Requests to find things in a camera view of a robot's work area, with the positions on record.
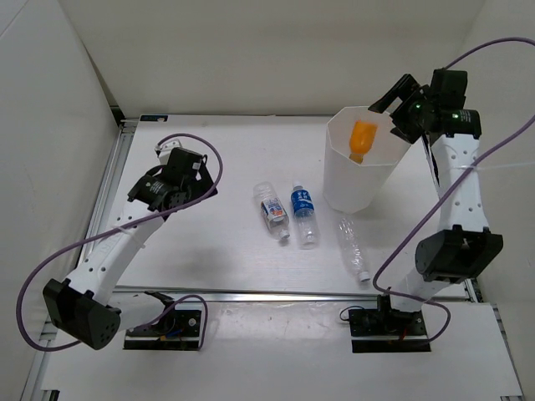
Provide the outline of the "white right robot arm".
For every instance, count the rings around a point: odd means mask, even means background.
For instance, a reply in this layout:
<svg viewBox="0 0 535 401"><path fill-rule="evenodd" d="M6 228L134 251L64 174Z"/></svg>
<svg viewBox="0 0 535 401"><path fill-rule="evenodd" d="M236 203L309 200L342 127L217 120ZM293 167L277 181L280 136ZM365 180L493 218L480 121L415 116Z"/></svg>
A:
<svg viewBox="0 0 535 401"><path fill-rule="evenodd" d="M485 216L479 176L473 162L479 155L480 115L465 109L467 73L437 69L431 83L419 84L404 74L369 110L390 114L392 134L413 145L421 140L435 183L440 214L437 232L415 249L415 266L388 290L390 305L375 314L384 333L405 325L405 313L418 312L441 290L477 277L503 248Z"/></svg>

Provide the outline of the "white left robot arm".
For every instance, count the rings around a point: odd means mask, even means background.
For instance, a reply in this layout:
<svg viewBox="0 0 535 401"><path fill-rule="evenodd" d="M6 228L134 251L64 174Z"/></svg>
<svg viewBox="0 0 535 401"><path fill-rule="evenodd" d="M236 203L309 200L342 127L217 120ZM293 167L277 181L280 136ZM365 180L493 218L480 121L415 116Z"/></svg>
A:
<svg viewBox="0 0 535 401"><path fill-rule="evenodd" d="M43 289L54 326L94 350L104 348L118 332L148 326L166 334L176 322L171 297L159 292L112 295L135 255L170 214L217 192L206 155L181 147L157 154L160 164L133 185L112 235L98 241L61 282L52 279Z"/></svg>

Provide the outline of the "clear crushed unlabelled bottle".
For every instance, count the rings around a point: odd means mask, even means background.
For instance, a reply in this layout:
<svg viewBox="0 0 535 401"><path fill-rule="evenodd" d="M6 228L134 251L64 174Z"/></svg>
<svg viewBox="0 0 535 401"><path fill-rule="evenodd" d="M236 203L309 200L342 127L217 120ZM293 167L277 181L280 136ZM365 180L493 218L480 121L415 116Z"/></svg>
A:
<svg viewBox="0 0 535 401"><path fill-rule="evenodd" d="M369 269L354 221L348 216L341 217L336 225L336 234L344 266L359 284L368 283Z"/></svg>

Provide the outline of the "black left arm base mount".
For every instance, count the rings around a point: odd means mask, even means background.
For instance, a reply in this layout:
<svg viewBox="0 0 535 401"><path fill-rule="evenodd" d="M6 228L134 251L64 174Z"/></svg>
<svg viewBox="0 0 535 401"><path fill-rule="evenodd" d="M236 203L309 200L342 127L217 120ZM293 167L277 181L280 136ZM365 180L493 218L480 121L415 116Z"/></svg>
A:
<svg viewBox="0 0 535 401"><path fill-rule="evenodd" d="M136 351L200 351L206 339L208 304L195 294L177 300L161 292L147 291L159 300L163 316L156 322L126 331L124 350Z"/></svg>

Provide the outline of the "orange bottle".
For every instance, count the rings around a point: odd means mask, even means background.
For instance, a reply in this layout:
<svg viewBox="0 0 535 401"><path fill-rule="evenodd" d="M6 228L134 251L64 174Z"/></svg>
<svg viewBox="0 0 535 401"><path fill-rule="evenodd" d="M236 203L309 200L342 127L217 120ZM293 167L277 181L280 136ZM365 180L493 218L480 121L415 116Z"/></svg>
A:
<svg viewBox="0 0 535 401"><path fill-rule="evenodd" d="M363 163L364 156L369 153L373 146L377 129L378 126L374 123L362 120L355 122L349 139L349 158L353 162Z"/></svg>

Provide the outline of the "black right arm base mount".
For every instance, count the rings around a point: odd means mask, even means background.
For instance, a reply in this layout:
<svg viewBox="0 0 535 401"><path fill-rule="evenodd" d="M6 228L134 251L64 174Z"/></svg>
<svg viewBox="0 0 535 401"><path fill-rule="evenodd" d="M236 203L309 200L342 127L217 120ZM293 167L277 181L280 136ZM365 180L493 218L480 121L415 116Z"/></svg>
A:
<svg viewBox="0 0 535 401"><path fill-rule="evenodd" d="M387 295L377 296L375 308L346 307L339 318L349 324L352 353L431 351L422 312L397 311Z"/></svg>

